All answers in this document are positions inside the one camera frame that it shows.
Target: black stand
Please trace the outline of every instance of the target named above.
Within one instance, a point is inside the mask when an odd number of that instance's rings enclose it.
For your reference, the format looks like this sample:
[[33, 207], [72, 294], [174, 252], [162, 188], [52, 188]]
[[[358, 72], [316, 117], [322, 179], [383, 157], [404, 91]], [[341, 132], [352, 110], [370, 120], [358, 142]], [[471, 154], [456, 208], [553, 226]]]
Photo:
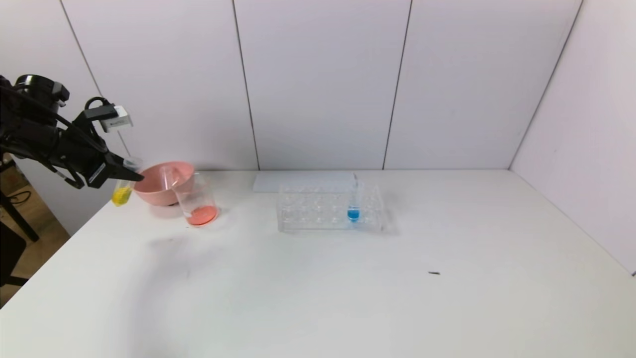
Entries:
[[[11, 161], [11, 164], [4, 165], [1, 171], [4, 171], [10, 166], [14, 166], [15, 162]], [[11, 200], [4, 195], [3, 192], [0, 192], [0, 205], [9, 213], [9, 216], [13, 218], [16, 224], [24, 231], [24, 233], [31, 239], [31, 241], [36, 242], [39, 240], [38, 234], [33, 230], [33, 228], [29, 225], [29, 223], [24, 220], [22, 215], [15, 209], [13, 204], [11, 204]]]
[[14, 233], [4, 223], [0, 222], [0, 286], [16, 285], [22, 286], [27, 278], [12, 276], [13, 269], [18, 264], [20, 257], [24, 253], [27, 243], [23, 238]]

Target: black cable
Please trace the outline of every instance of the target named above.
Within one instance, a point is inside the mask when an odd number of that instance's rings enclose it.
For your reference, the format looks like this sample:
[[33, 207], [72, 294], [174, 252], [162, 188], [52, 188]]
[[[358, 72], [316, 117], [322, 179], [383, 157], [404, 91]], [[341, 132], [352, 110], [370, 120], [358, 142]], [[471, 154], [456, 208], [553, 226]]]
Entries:
[[84, 105], [84, 109], [87, 110], [90, 108], [90, 105], [93, 104], [93, 102], [95, 101], [100, 101], [102, 103], [103, 106], [107, 105], [107, 104], [111, 104], [106, 98], [104, 97], [93, 97], [89, 100], [86, 101], [86, 104]]
[[[27, 194], [27, 197], [25, 197], [23, 200], [20, 200], [20, 201], [13, 201], [14, 199], [18, 198], [18, 195], [22, 195], [22, 194]], [[31, 191], [30, 190], [25, 190], [23, 192], [19, 192], [18, 194], [14, 194], [14, 195], [10, 196], [9, 200], [11, 200], [11, 204], [17, 205], [17, 204], [22, 204], [22, 203], [26, 202], [27, 200], [29, 200], [30, 197], [31, 197]]]
[[49, 113], [50, 115], [54, 116], [55, 119], [57, 119], [59, 122], [61, 122], [62, 124], [66, 125], [66, 127], [69, 130], [73, 130], [74, 132], [76, 132], [81, 137], [81, 139], [86, 141], [91, 147], [96, 149], [98, 152], [100, 152], [100, 153], [108, 153], [108, 149], [107, 148], [104, 148], [102, 145], [100, 145], [97, 142], [95, 142], [91, 137], [89, 137], [81, 129], [77, 128], [73, 123], [70, 123], [68, 120], [66, 120], [61, 115], [59, 115], [59, 114], [51, 111], [47, 107], [43, 106], [42, 104], [37, 102], [35, 99], [33, 99], [33, 98], [29, 97], [29, 96], [26, 96], [24, 94], [21, 94], [19, 92], [15, 92], [14, 90], [8, 89], [6, 87], [0, 87], [0, 91], [8, 93], [8, 94], [10, 94], [10, 95], [12, 95], [14, 97], [19, 97], [19, 98], [23, 99], [24, 101], [27, 101], [28, 103], [30, 103], [30, 104], [34, 105], [35, 107], [39, 108], [40, 110], [43, 110], [43, 111]]

